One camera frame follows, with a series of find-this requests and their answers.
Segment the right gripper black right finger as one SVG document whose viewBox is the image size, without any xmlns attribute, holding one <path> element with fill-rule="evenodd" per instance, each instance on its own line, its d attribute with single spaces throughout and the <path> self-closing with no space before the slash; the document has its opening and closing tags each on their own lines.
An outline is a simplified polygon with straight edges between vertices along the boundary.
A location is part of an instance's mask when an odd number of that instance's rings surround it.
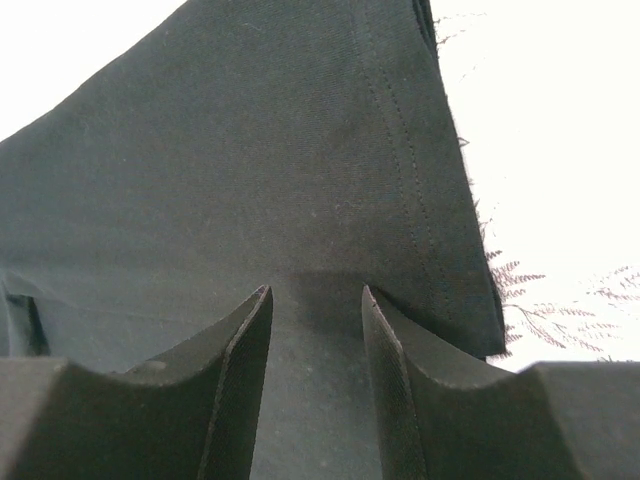
<svg viewBox="0 0 640 480">
<path fill-rule="evenodd" d="M 511 373 L 365 288 L 362 323 L 387 479 L 635 479 L 639 366 L 542 362 Z"/>
</svg>

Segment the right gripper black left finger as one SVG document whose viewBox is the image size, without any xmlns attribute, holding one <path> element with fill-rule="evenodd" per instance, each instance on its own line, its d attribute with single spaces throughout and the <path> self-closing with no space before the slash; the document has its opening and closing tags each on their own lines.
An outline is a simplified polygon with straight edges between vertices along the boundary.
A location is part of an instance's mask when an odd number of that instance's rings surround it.
<svg viewBox="0 0 640 480">
<path fill-rule="evenodd" d="M 124 373 L 67 359 L 1 363 L 5 479 L 246 479 L 271 338 L 273 296 Z"/>
</svg>

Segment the black t-shirt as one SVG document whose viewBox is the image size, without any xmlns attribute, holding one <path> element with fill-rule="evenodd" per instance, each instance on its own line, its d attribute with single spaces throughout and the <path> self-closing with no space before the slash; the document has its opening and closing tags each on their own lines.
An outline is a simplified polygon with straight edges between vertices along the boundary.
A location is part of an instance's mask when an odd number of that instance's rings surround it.
<svg viewBox="0 0 640 480">
<path fill-rule="evenodd" d="M 125 370 L 262 285 L 257 479 L 377 479 L 361 296 L 504 321 L 426 1 L 189 1 L 1 145 L 11 356 Z"/>
</svg>

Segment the floral patterned table cover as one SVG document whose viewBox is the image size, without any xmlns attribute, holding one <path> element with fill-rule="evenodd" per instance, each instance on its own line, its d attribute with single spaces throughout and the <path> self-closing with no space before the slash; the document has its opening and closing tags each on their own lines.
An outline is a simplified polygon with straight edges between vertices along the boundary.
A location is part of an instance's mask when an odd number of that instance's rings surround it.
<svg viewBox="0 0 640 480">
<path fill-rule="evenodd" d="M 189 1 L 5 1 L 1 145 Z M 639 5 L 426 1 L 504 321 L 488 356 L 639 357 Z"/>
</svg>

